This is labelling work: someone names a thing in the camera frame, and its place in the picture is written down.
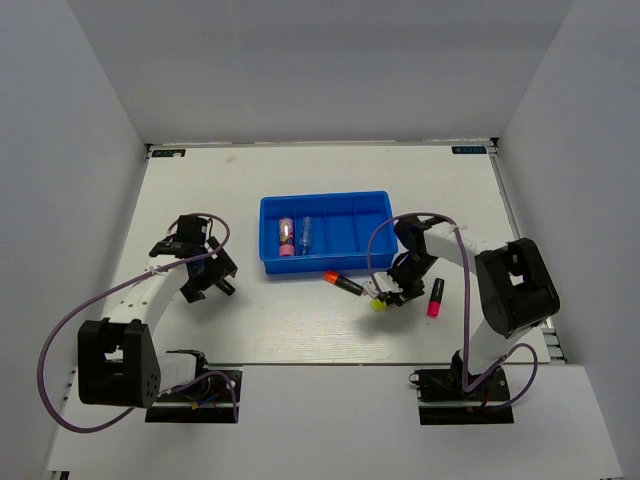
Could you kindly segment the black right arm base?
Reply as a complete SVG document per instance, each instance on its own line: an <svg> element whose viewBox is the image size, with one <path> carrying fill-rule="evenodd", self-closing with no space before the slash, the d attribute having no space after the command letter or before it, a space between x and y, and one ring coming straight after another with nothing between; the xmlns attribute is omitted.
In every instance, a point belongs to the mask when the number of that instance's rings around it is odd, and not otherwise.
<svg viewBox="0 0 640 480"><path fill-rule="evenodd" d="M514 423L505 372L499 369L471 393L465 393L445 368L414 370L408 376L417 393L422 426L508 425Z"/></svg>

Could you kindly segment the orange cap black highlighter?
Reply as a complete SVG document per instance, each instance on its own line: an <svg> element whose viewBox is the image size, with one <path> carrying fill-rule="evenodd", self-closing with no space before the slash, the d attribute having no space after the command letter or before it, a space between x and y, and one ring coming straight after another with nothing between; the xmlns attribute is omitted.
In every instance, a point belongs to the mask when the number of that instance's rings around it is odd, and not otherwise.
<svg viewBox="0 0 640 480"><path fill-rule="evenodd" d="M364 288L362 285L348 279L344 275L335 271L326 271L324 274L324 280L356 296L361 296L364 292Z"/></svg>

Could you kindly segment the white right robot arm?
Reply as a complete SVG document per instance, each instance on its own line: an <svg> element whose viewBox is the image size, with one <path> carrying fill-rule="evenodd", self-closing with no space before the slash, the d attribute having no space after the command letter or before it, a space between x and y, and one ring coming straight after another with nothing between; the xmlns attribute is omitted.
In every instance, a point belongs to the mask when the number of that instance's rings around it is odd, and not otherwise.
<svg viewBox="0 0 640 480"><path fill-rule="evenodd" d="M399 218L394 233L405 252L382 276L381 300L402 306L424 294L423 277L439 259L463 269L463 345L450 367L453 390L472 399L521 339L560 309L560 298L536 243L464 237L444 219Z"/></svg>

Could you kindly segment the yellow cap black highlighter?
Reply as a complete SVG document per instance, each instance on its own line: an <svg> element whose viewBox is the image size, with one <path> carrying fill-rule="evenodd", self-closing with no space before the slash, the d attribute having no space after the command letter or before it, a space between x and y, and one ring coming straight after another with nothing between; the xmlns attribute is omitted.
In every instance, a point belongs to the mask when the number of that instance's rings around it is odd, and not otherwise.
<svg viewBox="0 0 640 480"><path fill-rule="evenodd" d="M374 312L383 311L388 306L393 304L393 296L388 294L381 294L371 299L370 306Z"/></svg>

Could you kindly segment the pink cap black highlighter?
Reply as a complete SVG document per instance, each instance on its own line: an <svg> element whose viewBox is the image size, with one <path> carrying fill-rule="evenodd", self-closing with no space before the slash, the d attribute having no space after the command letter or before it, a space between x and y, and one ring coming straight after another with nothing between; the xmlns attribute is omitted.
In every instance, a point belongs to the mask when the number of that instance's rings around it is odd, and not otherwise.
<svg viewBox="0 0 640 480"><path fill-rule="evenodd" d="M431 295L426 309L426 315L429 318L437 318L439 316L444 288L445 280L443 278L436 278L433 283Z"/></svg>

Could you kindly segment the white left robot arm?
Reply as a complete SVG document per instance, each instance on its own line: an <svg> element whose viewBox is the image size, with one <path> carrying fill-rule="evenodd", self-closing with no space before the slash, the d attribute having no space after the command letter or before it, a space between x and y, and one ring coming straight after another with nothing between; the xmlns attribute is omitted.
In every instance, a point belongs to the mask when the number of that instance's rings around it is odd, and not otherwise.
<svg viewBox="0 0 640 480"><path fill-rule="evenodd" d="M145 278L100 321L86 321L77 335L78 390L84 404L150 408L178 387L199 399L211 387L204 355L195 350L156 352L153 332L174 297L188 303L216 287L231 296L237 266L212 235L208 214L180 216L149 252Z"/></svg>

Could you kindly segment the pink cap clear tube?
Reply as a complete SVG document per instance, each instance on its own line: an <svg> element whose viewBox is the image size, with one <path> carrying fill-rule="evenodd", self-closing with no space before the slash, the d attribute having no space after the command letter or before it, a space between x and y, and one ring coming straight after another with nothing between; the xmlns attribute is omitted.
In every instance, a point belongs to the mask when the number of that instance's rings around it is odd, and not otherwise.
<svg viewBox="0 0 640 480"><path fill-rule="evenodd" d="M278 222L279 227L279 248L280 257L291 257L295 255L295 232L294 220L290 217L281 217Z"/></svg>

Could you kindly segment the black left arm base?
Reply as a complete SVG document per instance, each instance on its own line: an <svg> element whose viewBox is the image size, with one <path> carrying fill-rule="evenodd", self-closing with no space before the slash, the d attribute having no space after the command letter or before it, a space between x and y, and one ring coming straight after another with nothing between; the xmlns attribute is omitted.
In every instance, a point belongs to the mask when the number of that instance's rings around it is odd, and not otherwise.
<svg viewBox="0 0 640 480"><path fill-rule="evenodd" d="M235 424L239 419L243 369L222 368L177 393L161 396L146 411L148 424Z"/></svg>

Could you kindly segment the clear blue tube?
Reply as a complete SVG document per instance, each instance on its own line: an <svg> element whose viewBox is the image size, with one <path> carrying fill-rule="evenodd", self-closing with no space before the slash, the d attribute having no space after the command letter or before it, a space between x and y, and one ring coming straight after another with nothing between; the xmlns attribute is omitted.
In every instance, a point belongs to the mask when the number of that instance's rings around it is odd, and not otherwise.
<svg viewBox="0 0 640 480"><path fill-rule="evenodd" d="M314 231L314 218L311 216L304 216L302 218L301 233L299 236L298 254L306 256L311 251L313 242Z"/></svg>

